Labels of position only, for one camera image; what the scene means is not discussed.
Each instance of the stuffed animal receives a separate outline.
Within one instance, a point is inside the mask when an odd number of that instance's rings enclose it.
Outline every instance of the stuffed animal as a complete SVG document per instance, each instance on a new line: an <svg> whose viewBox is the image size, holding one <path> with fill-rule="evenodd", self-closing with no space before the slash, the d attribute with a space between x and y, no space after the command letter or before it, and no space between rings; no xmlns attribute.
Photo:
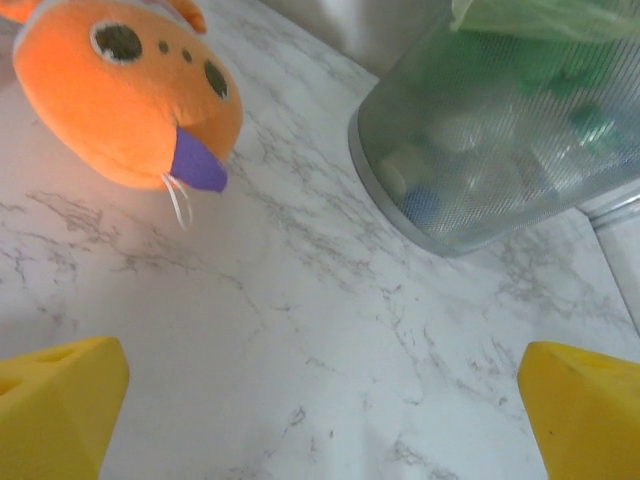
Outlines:
<svg viewBox="0 0 640 480"><path fill-rule="evenodd" d="M225 188L242 103L191 0L0 0L0 15L26 22L13 63L35 111L95 170L174 204L179 182Z"/></svg>

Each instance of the white marble surface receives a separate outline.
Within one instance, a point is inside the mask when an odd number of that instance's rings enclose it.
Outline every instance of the white marble surface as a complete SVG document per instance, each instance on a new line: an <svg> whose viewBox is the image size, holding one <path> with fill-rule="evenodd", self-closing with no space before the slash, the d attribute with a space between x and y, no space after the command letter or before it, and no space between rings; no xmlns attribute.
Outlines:
<svg viewBox="0 0 640 480"><path fill-rule="evenodd" d="M577 212L458 260L396 233L348 118L374 79L251 0L209 4L244 94L228 191L108 183L37 120L0 40L0 356L116 335L131 384L105 480L541 479L528 342L640 359Z"/></svg>

